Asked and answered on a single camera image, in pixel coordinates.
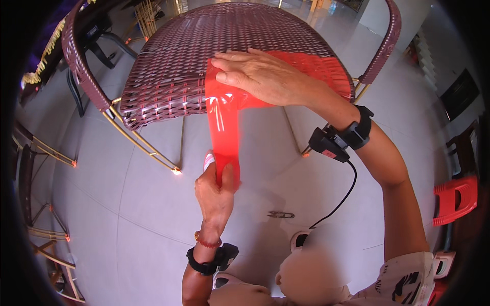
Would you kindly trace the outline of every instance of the person's right hand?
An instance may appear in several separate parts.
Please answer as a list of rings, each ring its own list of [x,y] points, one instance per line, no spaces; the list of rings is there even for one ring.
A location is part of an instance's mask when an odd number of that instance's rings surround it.
[[[248,48],[248,53],[216,52],[211,64],[224,71],[216,75],[218,82],[243,89],[269,104],[310,106],[319,97],[335,94],[322,81],[252,48]]]

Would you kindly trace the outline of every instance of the gold fringe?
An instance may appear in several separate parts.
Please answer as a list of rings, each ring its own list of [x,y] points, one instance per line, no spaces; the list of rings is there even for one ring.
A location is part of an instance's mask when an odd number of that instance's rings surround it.
[[[96,0],[87,0],[88,4],[95,3]],[[48,61],[46,60],[45,56],[51,54],[51,52],[54,49],[54,45],[56,44],[56,41],[61,37],[61,32],[63,31],[63,28],[65,27],[65,18],[63,18],[56,28],[54,29],[53,34],[49,38],[48,43],[46,44],[46,47],[44,48],[43,55],[41,56],[41,60],[39,61],[39,64],[37,64],[37,69],[36,72],[26,72],[24,73],[22,77],[22,81],[25,83],[29,84],[36,84],[41,82],[41,77],[39,76],[44,69],[46,69],[46,64]]]

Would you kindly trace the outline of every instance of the hand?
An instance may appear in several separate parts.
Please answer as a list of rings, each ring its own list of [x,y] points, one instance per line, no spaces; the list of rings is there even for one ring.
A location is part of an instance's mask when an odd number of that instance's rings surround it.
[[[233,166],[223,169],[222,187],[216,184],[216,163],[211,163],[194,183],[202,212],[201,235],[219,238],[233,210]]]
[[[216,52],[211,64],[224,71],[218,72],[216,80],[279,106],[309,106],[318,97],[334,93],[325,83],[272,55],[252,48],[248,52]]]

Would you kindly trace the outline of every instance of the shirt sleeve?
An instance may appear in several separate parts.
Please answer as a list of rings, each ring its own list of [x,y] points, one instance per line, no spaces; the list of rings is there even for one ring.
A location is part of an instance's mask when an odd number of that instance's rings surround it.
[[[434,290],[434,256],[417,252],[385,262],[378,279],[343,305],[427,305]]]

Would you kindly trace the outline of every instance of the fingernail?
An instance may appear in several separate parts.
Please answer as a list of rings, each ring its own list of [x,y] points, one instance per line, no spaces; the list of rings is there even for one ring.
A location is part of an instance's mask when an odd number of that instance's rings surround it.
[[[216,80],[221,83],[226,83],[226,73],[218,72],[216,74]]]

